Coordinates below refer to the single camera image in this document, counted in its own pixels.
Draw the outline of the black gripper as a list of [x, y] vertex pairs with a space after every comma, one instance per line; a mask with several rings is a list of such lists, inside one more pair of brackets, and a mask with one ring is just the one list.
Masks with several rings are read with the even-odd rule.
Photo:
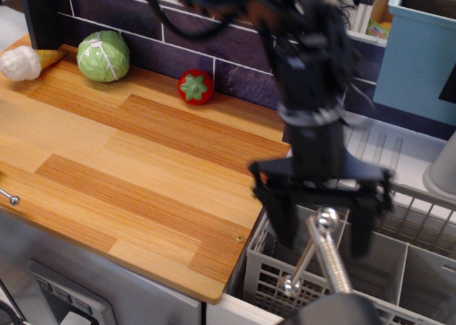
[[367, 255], [376, 211], [390, 210], [391, 172], [350, 154], [344, 145], [342, 107], [314, 111], [280, 107], [291, 155], [253, 162], [254, 194], [277, 239], [292, 248], [298, 217], [293, 200], [350, 207], [351, 254]]

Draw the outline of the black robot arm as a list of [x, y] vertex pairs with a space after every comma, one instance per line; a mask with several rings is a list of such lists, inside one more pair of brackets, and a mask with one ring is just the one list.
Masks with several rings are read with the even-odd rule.
[[298, 234], [298, 203], [347, 207], [352, 254], [365, 255], [375, 217], [392, 207], [391, 173], [355, 158], [344, 144], [350, 120], [341, 98], [353, 85], [358, 53], [346, 33], [340, 1], [180, 0], [219, 19], [199, 33], [173, 24], [157, 0], [146, 1], [171, 32], [188, 40], [213, 37], [235, 19], [254, 26], [281, 89], [276, 109], [291, 146], [287, 158], [250, 165], [254, 194], [287, 247]]

